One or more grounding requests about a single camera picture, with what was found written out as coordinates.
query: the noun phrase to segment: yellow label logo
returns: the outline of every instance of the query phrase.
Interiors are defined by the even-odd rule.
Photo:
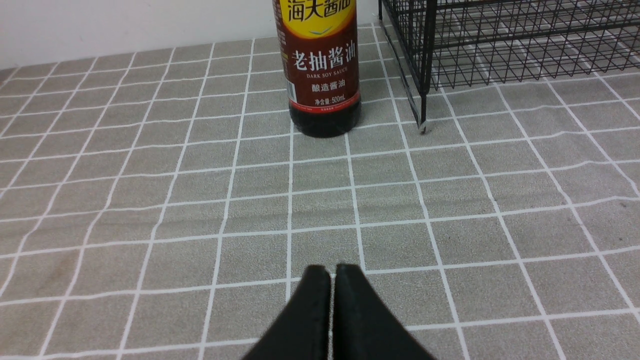
[[[333,35],[355,16],[356,0],[280,0],[284,25],[300,38]]]

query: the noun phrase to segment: bottle base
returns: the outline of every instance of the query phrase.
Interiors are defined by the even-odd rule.
[[[289,105],[291,121],[299,132],[313,138],[333,138],[353,129],[360,120],[360,101],[331,114],[311,114]]]

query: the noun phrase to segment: floor tile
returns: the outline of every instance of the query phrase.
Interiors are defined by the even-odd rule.
[[[317,139],[304,135],[293,136],[293,160],[309,160],[346,156],[347,148],[341,136],[329,139]]]
[[[367,278],[403,325],[452,322],[440,272],[401,272],[369,275]]]
[[[94,218],[94,214],[45,218],[38,226],[38,229],[29,235],[22,250],[33,251],[80,246]],[[27,224],[31,225],[31,229],[28,229],[29,231],[35,225],[35,223]]]
[[[225,199],[230,176],[228,170],[180,174],[173,185],[170,202]]]
[[[411,335],[437,359],[463,359],[458,333],[454,329],[419,330]]]
[[[197,360],[198,349],[162,350],[157,352],[142,352],[125,354],[123,360]]]
[[[181,146],[135,149],[131,152],[123,175],[174,172],[181,152]]]
[[[67,183],[60,187],[50,214],[98,211],[104,208],[113,180]]]
[[[100,126],[129,125],[142,122],[149,104],[111,105],[100,120]]]
[[[205,97],[200,100],[197,117],[240,115],[243,101],[244,95]]]
[[[507,110],[495,88],[482,88],[471,92],[451,94],[447,97],[457,116],[480,115]]]
[[[56,70],[53,71],[52,75],[64,75],[64,74],[73,74],[76,72],[86,72],[86,71],[89,71],[93,63],[94,63],[94,59],[63,61],[60,64],[58,64],[58,66],[56,67]]]
[[[293,191],[319,190],[350,186],[347,159],[295,163]]]
[[[69,180],[95,179],[117,176],[127,157],[127,151],[82,155],[78,159]]]
[[[163,49],[136,53],[136,58],[133,60],[132,66],[139,67],[168,63],[171,51],[171,49]]]
[[[254,54],[251,71],[282,70],[282,56],[280,54]]]
[[[105,211],[93,226],[88,243],[149,240],[159,216],[159,208]]]
[[[555,83],[553,88],[566,104],[616,99],[616,96],[599,79]]]
[[[588,130],[638,125],[636,116],[622,102],[573,106],[571,111]]]
[[[76,109],[105,106],[109,104],[114,91],[114,88],[78,91],[69,101],[67,108]]]
[[[491,176],[487,182],[501,211],[565,205],[546,172]]]
[[[0,160],[25,160],[40,141],[41,136],[0,138]]]
[[[72,295],[135,290],[146,245],[115,245],[86,249]]]
[[[545,83],[501,86],[502,95],[512,110],[531,109],[538,106],[560,105],[556,95]]]
[[[111,103],[123,104],[126,102],[151,101],[156,94],[157,88],[158,84],[122,85],[118,87]]]
[[[233,200],[229,204],[225,233],[286,230],[287,205],[286,196]]]
[[[539,315],[518,265],[446,270],[461,322]]]
[[[62,296],[76,270],[77,250],[21,256],[2,299]]]
[[[542,305],[550,314],[625,307],[622,296],[596,257],[526,264]]]
[[[0,116],[10,116],[17,114],[18,112],[20,112],[20,109],[22,109],[22,107],[28,100],[28,96],[6,97],[4,99],[0,98]]]
[[[640,149],[634,146],[638,136],[640,129],[593,134],[593,138],[613,160],[640,159]]]
[[[211,44],[177,47],[173,53],[173,61],[208,60]]]
[[[111,209],[146,208],[164,204],[173,176],[137,176],[118,180]]]
[[[62,134],[48,134],[36,150],[34,156],[56,156],[56,155],[75,155],[79,154],[84,147],[89,134],[87,131],[77,131],[73,133]],[[97,131],[93,134],[92,138],[95,138]]]
[[[257,165],[289,161],[289,147],[288,137],[240,141],[236,165]]]
[[[47,353],[117,348],[132,300],[132,295],[69,300],[53,332]]]
[[[60,111],[62,110],[69,98],[70,92],[61,94],[45,94],[36,95],[31,98],[29,103],[25,106],[22,113],[40,113],[44,111]]]
[[[86,146],[87,152],[130,149],[138,134],[138,126],[97,129]]]
[[[51,131],[89,129],[98,123],[103,109],[68,110],[60,114]]]
[[[44,113],[39,115],[18,116],[13,120],[13,123],[7,127],[4,135],[11,136],[46,133],[57,115],[57,113]]]
[[[285,284],[216,290],[207,341],[259,338],[285,305]]]
[[[505,323],[463,329],[472,359],[555,359],[558,357],[543,322]]]
[[[232,197],[287,193],[289,166],[239,168],[234,176]]]
[[[606,161],[587,135],[562,134],[532,140],[533,146],[550,168],[577,165],[585,161]]]
[[[542,168],[542,164],[525,141],[475,145],[471,146],[471,150],[485,174]]]
[[[80,84],[80,89],[117,86],[124,75],[125,70],[94,72],[87,75],[84,81]]]
[[[217,43],[213,49],[213,57],[249,55],[252,42],[252,40],[241,40]]]
[[[185,142],[188,129],[188,121],[145,124],[136,145],[182,145]]]
[[[504,221],[523,258],[593,251],[580,224],[568,209],[507,215]]]
[[[242,58],[214,59],[207,76],[246,74],[249,72],[249,56]]]
[[[635,197],[629,182],[613,165],[586,164],[553,172],[554,177],[574,202],[588,202],[612,196]]]
[[[2,239],[2,242],[0,242],[0,255],[18,252],[22,238],[31,232],[35,224],[35,220],[0,222],[0,239]]]
[[[548,136],[560,131],[582,131],[566,109],[515,111],[515,115],[529,136]]]
[[[0,306],[0,338],[7,341],[3,355],[37,356],[58,304],[50,301]]]
[[[126,69],[131,62],[133,54],[119,54],[101,56],[95,61],[93,71]]]
[[[210,347],[204,351],[204,360],[236,360],[241,359],[253,344],[227,345],[223,347]]]
[[[189,142],[235,140],[239,127],[240,117],[194,120]]]
[[[188,145],[180,171],[231,167],[236,154],[235,142]]]
[[[38,94],[42,94],[46,92],[75,90],[83,78],[84,78],[84,75],[69,75],[69,76],[60,76],[56,78],[48,78],[42,83],[42,86],[38,89]]]
[[[362,247],[368,270],[436,264],[425,224],[364,227]]]
[[[397,125],[356,128],[349,133],[351,153],[403,150],[404,143]]]
[[[567,359],[633,359],[640,354],[640,326],[632,315],[551,321]]]
[[[350,190],[293,195],[292,211],[293,229],[355,224]]]
[[[300,277],[307,266],[324,265],[335,273],[340,263],[360,264],[355,229],[305,231],[291,234],[291,276]]]
[[[156,231],[156,239],[217,234],[224,209],[224,203],[171,206]]]
[[[22,169],[14,186],[60,183],[71,169],[74,158],[31,160]]]
[[[0,198],[0,218],[24,218],[42,215],[53,195],[55,186],[10,189]]]
[[[0,89],[0,96],[31,95],[42,83],[41,79],[15,79]]]
[[[622,288],[634,304],[640,304],[640,286],[637,275],[640,272],[640,250],[630,250],[605,256]]]
[[[430,218],[493,213],[493,204],[480,179],[420,184]]]
[[[519,139],[520,128],[510,114],[482,115],[459,120],[469,142]]]
[[[196,99],[157,101],[151,106],[147,120],[191,119],[195,107]]]
[[[180,80],[163,83],[158,90],[158,99],[187,99],[198,97],[202,88],[202,80]]]
[[[356,189],[360,222],[388,222],[424,218],[414,184]]]
[[[130,69],[122,80],[122,84],[149,83],[160,81],[166,71],[166,65]]]
[[[464,147],[412,151],[411,159],[418,180],[477,175]]]
[[[142,295],[131,324],[127,348],[199,342],[208,299],[207,290]]]
[[[202,95],[241,94],[246,90],[247,75],[229,75],[217,78],[208,78]]]
[[[285,90],[272,92],[249,93],[246,96],[246,112],[287,110],[289,97]]]
[[[218,284],[287,277],[287,235],[224,238]]]
[[[444,264],[514,259],[497,218],[434,222],[433,234]]]
[[[154,244],[142,288],[210,285],[216,265],[217,244],[216,239]]]

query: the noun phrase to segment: white grout line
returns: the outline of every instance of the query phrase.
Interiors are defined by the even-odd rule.
[[[121,243],[120,245],[138,245],[139,242],[127,242]],[[557,261],[557,260],[567,260],[567,259],[581,259],[581,258],[592,258],[597,257],[599,255],[612,255],[612,254],[622,254],[626,252],[639,251],[640,245],[634,245],[629,247],[624,247],[620,249],[614,250],[605,250],[601,252],[583,252],[576,254],[565,254],[565,255],[553,255],[553,256],[542,256],[538,258],[525,258],[522,259],[524,263],[540,263],[544,261]],[[400,274],[405,272],[425,272],[425,271],[433,271],[439,270],[443,268],[444,270],[452,270],[452,269],[461,269],[461,268],[478,268],[485,266],[496,266],[496,265],[517,265],[519,260],[510,259],[510,260],[498,260],[498,261],[486,261],[480,263],[456,263],[456,264],[444,264],[442,266],[433,265],[433,266],[419,266],[412,268],[389,268],[389,269],[381,269],[381,270],[367,270],[365,272],[366,275],[379,275],[379,274]],[[255,286],[255,285],[269,285],[269,284],[282,284],[287,282],[299,281],[299,277],[286,278],[286,279],[271,279],[271,280],[261,280],[261,281],[247,281],[247,282],[234,282],[230,284],[217,284],[216,286],[212,285],[203,285],[203,286],[192,286],[187,288],[168,288],[168,289],[154,289],[154,290],[118,290],[118,291],[109,291],[104,293],[94,293],[89,295],[71,295],[71,296],[57,296],[57,297],[39,297],[32,299],[20,299],[20,300],[9,300],[5,302],[0,302],[0,307],[2,306],[11,306],[18,304],[32,304],[36,302],[53,302],[53,301],[62,301],[62,300],[91,300],[91,299],[99,299],[102,297],[111,297],[111,296],[119,296],[119,295],[135,295],[136,292],[140,292],[142,295],[160,295],[160,294],[170,294],[170,293],[186,293],[190,291],[202,291],[202,290],[211,290],[213,287],[216,289],[222,288],[240,288],[245,286]]]
[[[292,217],[293,217],[293,121],[291,122],[289,134],[289,194],[287,196],[287,285],[284,299],[288,302],[291,298],[291,256],[292,256]]]
[[[214,302],[214,297],[216,295],[216,285],[218,284],[218,276],[220,275],[220,261],[221,261],[221,257],[222,257],[222,241],[223,241],[223,237],[222,234],[225,232],[225,227],[227,226],[227,220],[228,220],[228,216],[229,216],[229,204],[231,203],[231,194],[233,192],[233,186],[234,186],[234,178],[236,175],[236,165],[237,165],[237,161],[238,161],[238,154],[239,154],[239,150],[240,150],[240,139],[242,139],[242,131],[243,131],[243,126],[244,126],[244,113],[246,111],[246,103],[247,103],[247,98],[249,97],[248,95],[248,91],[249,91],[249,84],[251,81],[251,74],[252,74],[252,65],[253,65],[253,51],[255,49],[255,39],[252,40],[251,42],[251,56],[250,56],[250,60],[249,60],[249,73],[246,77],[246,84],[244,85],[244,99],[243,99],[243,104],[242,104],[242,115],[240,116],[240,124],[238,127],[238,134],[237,134],[237,138],[236,138],[236,149],[234,152],[234,159],[232,162],[232,168],[231,168],[231,174],[229,175],[229,184],[228,184],[228,189],[227,189],[227,199],[225,201],[225,210],[224,210],[224,217],[222,219],[222,223],[220,224],[220,230],[218,231],[218,241],[217,241],[217,245],[218,248],[216,249],[216,264],[214,266],[214,270],[213,270],[213,276],[211,279],[211,291],[209,292],[209,301],[207,304],[207,312],[205,315],[205,321],[204,321],[204,326],[202,329],[202,338],[200,340],[201,345],[200,345],[200,351],[198,353],[198,360],[202,360],[204,357],[204,348],[205,348],[205,344],[207,341],[207,337],[209,335],[209,324],[211,323],[211,312],[212,312],[212,308],[213,308],[213,302]]]
[[[367,270],[367,265],[364,258],[364,246],[362,245],[362,229],[360,228],[360,212],[358,210],[358,199],[356,197],[356,184],[353,177],[353,164],[351,162],[351,146],[349,144],[349,134],[344,134],[344,143],[347,151],[347,164],[349,167],[349,183],[351,190],[351,201],[353,202],[353,216],[355,220],[356,238],[358,239],[358,258],[360,259],[360,268],[362,271]]]
[[[374,38],[376,39],[376,43],[378,42],[378,35],[376,34],[376,32],[374,31],[373,33]],[[378,54],[380,56],[380,62],[382,64],[382,70],[385,74],[385,77],[387,77],[387,67],[385,65],[385,62],[382,60],[382,50],[380,48],[380,44],[377,44],[378,46]],[[391,97],[394,96],[394,92],[393,92],[393,88],[391,87],[391,82],[389,81],[389,79],[386,79],[387,82],[387,89],[389,91],[389,94],[391,95]],[[424,215],[424,220],[423,222],[426,224],[427,226],[427,231],[429,233],[429,240],[431,242],[431,247],[433,249],[433,254],[435,255],[436,258],[436,262],[438,264],[438,270],[440,271],[440,277],[442,279],[442,285],[444,287],[444,291],[445,294],[447,296],[447,302],[449,303],[449,310],[451,311],[451,317],[453,319],[453,322],[456,324],[456,332],[458,333],[458,338],[460,340],[460,347],[462,349],[462,354],[465,358],[465,360],[470,360],[470,356],[469,356],[469,351],[467,348],[467,342],[465,341],[465,335],[462,331],[462,328],[459,326],[460,324],[460,318],[458,317],[458,311],[456,309],[456,304],[455,301],[453,300],[453,295],[451,293],[451,289],[449,287],[449,281],[447,280],[447,274],[444,271],[444,268],[442,267],[442,258],[440,257],[440,251],[438,250],[438,244],[435,240],[435,235],[433,233],[433,227],[431,225],[431,221],[430,221],[430,217],[429,217],[429,210],[424,202],[424,197],[422,194],[422,188],[420,187],[420,183],[418,182],[418,176],[415,172],[415,167],[413,166],[413,160],[411,158],[411,152],[409,150],[409,145],[408,142],[406,140],[406,134],[404,133],[404,128],[401,124],[401,119],[400,119],[400,114],[398,112],[398,108],[397,108],[397,104],[395,101],[392,101],[393,107],[394,107],[394,114],[396,116],[396,121],[397,121],[397,125],[398,128],[400,130],[400,135],[402,136],[403,139],[403,143],[404,143],[404,151],[406,153],[406,159],[407,162],[409,164],[409,167],[411,169],[411,173],[413,176],[413,180],[415,183],[415,188],[418,194],[418,199],[420,201],[420,206],[422,207],[422,212]]]
[[[131,65],[133,64],[135,57],[136,57],[136,54],[133,54],[133,55],[131,56],[131,60],[130,60],[130,62],[129,62],[129,66],[131,66]],[[126,77],[126,75],[127,75],[128,73],[129,73],[129,69],[127,69],[127,70],[124,72],[124,74],[123,74],[123,75],[122,75],[122,77],[120,78],[119,84],[121,84],[121,83],[122,83],[123,79]],[[159,89],[160,89],[160,84],[158,84],[158,86],[156,87],[156,92],[155,92],[155,94],[157,94],[157,92],[159,91]],[[114,90],[114,91],[113,91],[113,93],[111,94],[111,97],[109,98],[109,101],[107,102],[107,106],[105,106],[105,107],[104,107],[104,109],[103,109],[102,113],[100,114],[100,117],[98,118],[98,120],[97,120],[97,121],[96,121],[96,123],[95,123],[95,127],[92,129],[92,131],[91,131],[91,133],[89,134],[89,136],[88,136],[87,140],[85,141],[85,143],[84,143],[84,145],[83,145],[82,150],[80,151],[80,153],[78,154],[78,156],[75,158],[74,163],[71,165],[71,168],[70,168],[70,169],[69,169],[69,171],[67,172],[67,175],[66,175],[66,177],[65,177],[65,180],[66,180],[66,179],[68,179],[68,177],[71,175],[71,173],[72,173],[72,172],[73,172],[73,170],[75,169],[75,167],[76,167],[76,165],[77,165],[77,162],[78,162],[78,161],[79,161],[79,159],[80,159],[80,156],[82,155],[82,153],[83,153],[83,152],[84,152],[84,150],[86,149],[87,145],[89,144],[89,141],[90,141],[90,140],[91,140],[91,138],[93,137],[93,134],[95,133],[95,130],[96,130],[96,128],[97,128],[97,126],[98,126],[98,124],[100,123],[100,121],[102,120],[102,118],[103,118],[104,114],[106,113],[107,107],[109,106],[109,104],[111,104],[111,102],[112,102],[112,101],[113,101],[113,99],[115,98],[116,93],[117,93],[117,91],[116,91],[116,90]],[[153,103],[153,101],[149,104],[149,106],[148,106],[148,108],[147,108],[147,113],[145,114],[145,118],[148,116],[148,113],[149,113],[149,111],[150,111],[150,109],[151,109],[151,105],[152,105],[152,103]],[[138,138],[140,137],[140,133],[142,132],[142,127],[143,127],[143,125],[140,125],[140,128],[138,129],[138,133],[136,134],[136,139],[134,140],[134,142],[138,141]],[[127,165],[127,162],[128,162],[128,160],[129,160],[129,158],[130,158],[130,157],[131,157],[131,151],[127,154],[127,157],[126,157],[126,159],[125,159],[124,163],[122,164],[122,166],[121,166],[121,168],[120,168],[119,175],[122,175],[122,173],[124,172],[124,169],[125,169],[125,167],[126,167],[126,165]],[[55,314],[55,316],[54,316],[54,318],[53,318],[53,321],[51,322],[51,326],[49,327],[49,331],[47,332],[47,336],[45,337],[44,342],[42,343],[42,346],[41,346],[41,348],[40,348],[40,355],[39,355],[40,357],[44,356],[44,354],[45,354],[45,353],[46,353],[46,351],[47,351],[47,347],[49,346],[49,342],[51,341],[51,338],[53,337],[53,332],[54,332],[54,330],[55,330],[55,328],[56,328],[56,326],[57,326],[57,324],[58,324],[58,320],[60,319],[60,316],[62,315],[62,311],[63,311],[63,309],[64,309],[64,307],[65,307],[65,304],[67,303],[67,298],[68,298],[69,296],[71,296],[71,292],[73,291],[73,288],[74,288],[74,286],[75,286],[75,284],[76,284],[76,281],[77,281],[78,276],[79,276],[79,273],[80,273],[80,269],[81,269],[81,267],[82,267],[82,262],[83,262],[83,258],[84,258],[84,251],[85,251],[85,249],[86,249],[86,244],[88,243],[89,236],[91,235],[91,231],[92,231],[92,229],[93,229],[94,225],[97,223],[97,221],[98,221],[98,219],[100,218],[100,216],[102,215],[102,213],[104,212],[104,210],[105,210],[106,208],[108,208],[108,207],[109,207],[109,205],[111,204],[111,198],[112,198],[112,196],[113,196],[113,192],[115,191],[115,188],[116,188],[116,185],[117,185],[117,184],[118,184],[118,178],[116,177],[116,179],[114,179],[114,181],[113,181],[113,182],[112,182],[112,184],[111,184],[111,188],[109,189],[109,194],[108,194],[108,196],[107,196],[107,201],[106,201],[106,203],[105,203],[105,205],[104,205],[104,208],[102,209],[102,211],[99,211],[99,212],[96,214],[95,218],[92,220],[91,224],[90,224],[90,225],[89,225],[89,227],[87,228],[87,231],[86,231],[86,233],[85,233],[85,235],[84,235],[83,244],[82,244],[82,246],[80,246],[80,249],[79,249],[78,259],[77,259],[77,262],[76,262],[76,268],[75,268],[75,270],[74,270],[73,278],[71,279],[71,281],[70,281],[70,283],[69,283],[69,286],[67,287],[67,290],[66,290],[66,292],[65,292],[65,298],[60,302],[60,305],[58,306],[58,310],[57,310],[57,312],[56,312],[56,314]]]
[[[54,66],[54,67],[53,67],[53,69],[51,69],[51,72],[50,72],[50,73],[52,73],[56,67],[57,67],[57,65],[56,65],[56,66]],[[73,99],[74,95],[75,95],[75,93],[74,93],[73,95],[71,95],[71,96],[67,99],[67,101],[65,102],[65,104],[64,104],[64,105],[63,105],[63,107],[62,107],[62,110],[64,110],[64,109],[69,105],[69,103],[71,102],[71,99]],[[51,125],[49,126],[49,129],[51,129],[51,128],[55,125],[56,121],[59,119],[60,115],[62,114],[62,110],[58,113],[58,116],[57,116],[57,117],[54,119],[54,121],[51,123]],[[33,149],[33,151],[31,152],[31,155],[33,155],[33,154],[38,150],[38,148],[39,148],[40,144],[42,143],[42,141],[44,140],[44,138],[45,138],[45,136],[43,136],[43,137],[40,139],[40,141],[38,142],[38,144],[36,145],[36,147],[35,147],[35,148]],[[87,145],[87,143],[89,142],[89,139],[90,139],[90,138],[91,138],[91,136],[89,136],[89,137],[87,138],[87,140],[85,141],[84,146],[83,146],[83,149],[86,147],[86,145]],[[79,159],[79,156],[76,158],[76,160],[75,160],[74,164],[72,165],[71,169],[69,169],[69,171],[67,172],[67,175],[65,176],[65,180],[66,180],[66,179],[68,178],[68,176],[71,174],[71,171],[73,170],[73,166],[76,164],[77,159]],[[24,170],[24,168],[26,167],[26,165],[27,165],[28,161],[29,161],[29,159],[27,159],[27,160],[22,164],[22,166],[20,167],[20,169],[18,170],[18,172],[14,175],[14,177],[13,177],[12,181],[10,182],[9,186],[11,186],[11,185],[12,185],[12,183],[13,183],[13,182],[15,182],[15,180],[18,178],[18,176],[20,176],[20,173],[21,173],[21,172]],[[22,239],[20,240],[20,245],[18,246],[18,250],[17,250],[17,254],[18,254],[18,255],[16,255],[16,257],[13,259],[13,261],[12,261],[12,263],[11,263],[11,268],[10,268],[10,270],[9,270],[9,274],[8,274],[8,275],[7,275],[7,277],[6,277],[6,279],[5,279],[5,281],[4,281],[4,284],[3,284],[3,285],[2,285],[2,287],[0,288],[0,298],[1,298],[1,297],[2,297],[2,295],[4,294],[4,291],[6,290],[7,286],[9,286],[9,282],[11,282],[11,279],[12,279],[12,277],[13,277],[14,273],[15,273],[15,267],[17,266],[17,263],[18,263],[18,258],[20,257],[20,255],[19,255],[19,254],[20,254],[20,252],[22,251],[22,249],[24,248],[24,244],[25,244],[25,242],[26,242],[27,238],[29,237],[29,235],[31,235],[31,234],[32,234],[32,233],[33,233],[33,232],[38,228],[38,226],[40,226],[40,224],[42,223],[42,219],[44,219],[44,216],[46,216],[46,215],[49,213],[49,211],[51,210],[51,208],[52,208],[52,206],[53,206],[53,202],[54,202],[54,201],[55,201],[55,199],[56,199],[56,196],[58,196],[58,193],[60,192],[60,188],[61,188],[61,187],[62,187],[62,185],[58,185],[58,186],[56,187],[56,189],[55,189],[54,193],[51,195],[51,198],[49,199],[49,203],[48,203],[48,205],[47,205],[47,209],[44,211],[44,213],[43,213],[43,214],[42,214],[42,216],[41,216],[41,219],[40,219],[40,220],[38,220],[38,221],[36,222],[36,224],[34,225],[34,227],[30,230],[30,232],[28,232],[27,234],[25,234],[25,235],[22,237]],[[2,193],[0,193],[0,199],[2,198],[2,196],[3,196],[4,194],[5,194],[5,192],[4,192],[4,191],[3,191]]]

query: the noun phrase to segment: white wall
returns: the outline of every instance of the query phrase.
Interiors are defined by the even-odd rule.
[[[274,34],[271,0],[0,0],[0,69]]]

